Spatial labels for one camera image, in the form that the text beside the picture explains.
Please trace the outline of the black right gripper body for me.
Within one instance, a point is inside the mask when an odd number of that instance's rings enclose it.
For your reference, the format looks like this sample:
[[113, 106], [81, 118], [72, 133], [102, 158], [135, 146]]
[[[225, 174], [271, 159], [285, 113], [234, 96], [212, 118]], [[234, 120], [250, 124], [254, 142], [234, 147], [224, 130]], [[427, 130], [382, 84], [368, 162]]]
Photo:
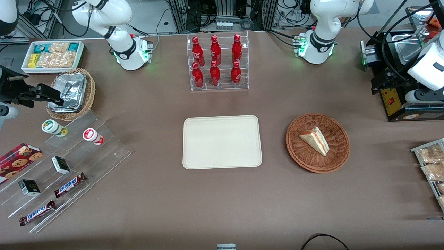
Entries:
[[10, 70], [2, 65], [0, 68], [0, 101], [5, 104], [31, 105], [31, 101], [22, 98], [22, 94], [29, 90], [29, 86], [24, 81], [29, 76]]

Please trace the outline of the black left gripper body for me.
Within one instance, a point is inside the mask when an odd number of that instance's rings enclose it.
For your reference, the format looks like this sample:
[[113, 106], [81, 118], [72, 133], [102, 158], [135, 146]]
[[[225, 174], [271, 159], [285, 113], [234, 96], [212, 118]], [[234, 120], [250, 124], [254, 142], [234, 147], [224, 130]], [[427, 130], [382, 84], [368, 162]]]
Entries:
[[403, 88], [417, 88], [417, 81], [411, 78], [406, 71], [398, 72], [387, 68], [388, 89]]

